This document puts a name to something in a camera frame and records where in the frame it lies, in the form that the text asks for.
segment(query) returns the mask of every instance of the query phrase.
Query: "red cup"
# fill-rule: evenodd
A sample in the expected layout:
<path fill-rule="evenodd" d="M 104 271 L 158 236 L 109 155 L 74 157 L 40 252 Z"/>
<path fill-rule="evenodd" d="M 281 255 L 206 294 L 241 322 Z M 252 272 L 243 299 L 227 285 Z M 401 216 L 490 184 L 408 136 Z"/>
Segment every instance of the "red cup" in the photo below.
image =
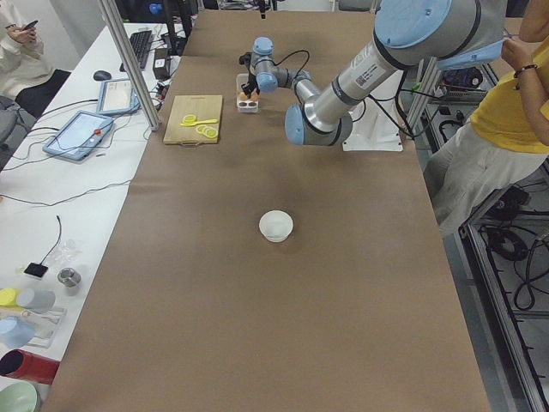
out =
<path fill-rule="evenodd" d="M 10 350 L 0 359 L 0 375 L 51 385 L 59 362 L 26 350 Z"/>

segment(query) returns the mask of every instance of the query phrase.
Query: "cutting board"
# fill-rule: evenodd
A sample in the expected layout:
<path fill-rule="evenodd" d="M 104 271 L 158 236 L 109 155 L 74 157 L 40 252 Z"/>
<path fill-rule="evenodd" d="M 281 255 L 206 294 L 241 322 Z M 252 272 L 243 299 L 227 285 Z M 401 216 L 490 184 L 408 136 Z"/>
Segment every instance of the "cutting board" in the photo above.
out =
<path fill-rule="evenodd" d="M 223 96 L 220 94 L 175 96 L 164 135 L 164 144 L 217 143 L 222 104 Z M 183 117 L 187 114 L 194 114 L 199 121 L 217 118 L 218 123 L 207 124 L 207 126 L 215 128 L 218 131 L 218 136 L 210 139 L 198 133 L 195 126 L 181 126 Z"/>

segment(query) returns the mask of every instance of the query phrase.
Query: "black mouse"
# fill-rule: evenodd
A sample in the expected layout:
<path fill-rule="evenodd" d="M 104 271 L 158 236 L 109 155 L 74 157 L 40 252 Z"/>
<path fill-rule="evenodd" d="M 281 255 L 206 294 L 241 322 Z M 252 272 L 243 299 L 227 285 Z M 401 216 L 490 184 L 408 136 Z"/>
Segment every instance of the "black mouse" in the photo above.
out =
<path fill-rule="evenodd" d="M 111 73 L 109 73 L 108 71 L 97 70 L 94 73 L 94 80 L 97 80 L 98 82 L 101 82 L 103 80 L 111 80 L 111 79 L 112 79 Z"/>

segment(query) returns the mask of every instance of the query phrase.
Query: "person's hand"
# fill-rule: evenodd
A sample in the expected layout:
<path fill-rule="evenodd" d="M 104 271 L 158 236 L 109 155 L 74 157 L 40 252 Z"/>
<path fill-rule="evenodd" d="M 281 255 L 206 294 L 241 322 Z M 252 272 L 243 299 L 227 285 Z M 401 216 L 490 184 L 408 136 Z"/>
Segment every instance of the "person's hand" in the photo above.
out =
<path fill-rule="evenodd" d="M 22 45 L 36 43 L 36 27 L 23 30 L 23 27 L 13 26 L 8 29 L 8 36 Z"/>
<path fill-rule="evenodd" d="M 524 43 L 515 39 L 505 39 L 501 57 L 515 71 L 532 64 L 532 52 Z"/>

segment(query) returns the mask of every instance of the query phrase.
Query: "green bowl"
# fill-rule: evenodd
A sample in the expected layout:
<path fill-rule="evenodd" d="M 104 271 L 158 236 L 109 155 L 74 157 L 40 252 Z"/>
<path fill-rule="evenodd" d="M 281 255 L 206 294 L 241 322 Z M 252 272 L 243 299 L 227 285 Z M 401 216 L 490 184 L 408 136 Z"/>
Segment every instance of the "green bowl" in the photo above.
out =
<path fill-rule="evenodd" d="M 0 391 L 0 410 L 9 412 L 38 412 L 40 398 L 33 384 L 18 382 Z"/>

